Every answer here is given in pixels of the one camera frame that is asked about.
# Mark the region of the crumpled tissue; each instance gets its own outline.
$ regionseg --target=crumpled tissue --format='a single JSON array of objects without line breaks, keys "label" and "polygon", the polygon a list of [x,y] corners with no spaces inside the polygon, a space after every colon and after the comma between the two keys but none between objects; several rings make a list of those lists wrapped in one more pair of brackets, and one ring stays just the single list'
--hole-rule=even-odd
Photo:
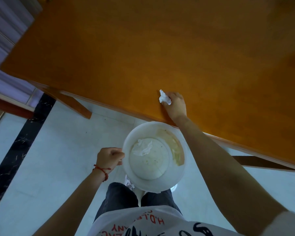
[{"label": "crumpled tissue", "polygon": [[138,140],[138,144],[135,145],[132,149],[134,155],[144,156],[150,153],[153,147],[152,141],[147,143],[146,141],[143,143],[142,139]]},{"label": "crumpled tissue", "polygon": [[168,105],[171,104],[171,100],[170,98],[166,95],[166,93],[164,93],[162,90],[159,91],[159,93],[161,94],[161,97],[159,98],[159,102],[166,102]]}]

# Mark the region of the table top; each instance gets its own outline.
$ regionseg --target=table top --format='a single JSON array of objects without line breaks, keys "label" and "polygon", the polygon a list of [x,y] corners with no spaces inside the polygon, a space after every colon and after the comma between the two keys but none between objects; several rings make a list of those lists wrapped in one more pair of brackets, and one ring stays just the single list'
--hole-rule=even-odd
[{"label": "table top", "polygon": [[52,0],[1,69],[295,164],[295,0]]}]

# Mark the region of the red string bracelet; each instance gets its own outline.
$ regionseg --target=red string bracelet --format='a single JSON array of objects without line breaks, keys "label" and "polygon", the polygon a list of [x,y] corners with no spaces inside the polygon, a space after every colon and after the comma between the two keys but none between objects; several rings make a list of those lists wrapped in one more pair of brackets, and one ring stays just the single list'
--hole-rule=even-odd
[{"label": "red string bracelet", "polygon": [[95,166],[94,169],[99,169],[99,170],[101,170],[102,172],[104,172],[104,174],[105,174],[105,180],[103,180],[103,182],[106,181],[106,180],[108,180],[108,174],[107,174],[104,170],[111,170],[111,168],[100,168],[100,167],[96,166],[96,164],[94,164],[94,166]]}]

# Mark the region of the white t-shirt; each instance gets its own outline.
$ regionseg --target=white t-shirt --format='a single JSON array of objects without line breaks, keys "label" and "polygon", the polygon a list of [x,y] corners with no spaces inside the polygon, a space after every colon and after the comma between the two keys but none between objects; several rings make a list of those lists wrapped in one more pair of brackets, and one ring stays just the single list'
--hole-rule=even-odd
[{"label": "white t-shirt", "polygon": [[[135,207],[106,212],[93,223],[87,236],[240,236],[236,232],[200,222],[186,221],[170,206]],[[295,214],[277,216],[262,236],[295,236]]]}]

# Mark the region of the hand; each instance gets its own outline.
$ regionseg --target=hand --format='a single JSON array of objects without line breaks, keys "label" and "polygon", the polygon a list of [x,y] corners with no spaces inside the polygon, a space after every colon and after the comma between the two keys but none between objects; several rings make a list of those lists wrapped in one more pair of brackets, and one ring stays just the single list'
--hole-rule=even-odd
[{"label": "hand", "polygon": [[187,116],[186,104],[183,96],[177,92],[166,92],[171,99],[171,105],[162,102],[169,117],[175,122],[181,116]]},{"label": "hand", "polygon": [[111,170],[105,170],[105,172],[109,174],[116,166],[122,164],[120,160],[124,157],[125,154],[122,152],[121,148],[102,148],[97,154],[96,166],[102,169],[111,168]]}]

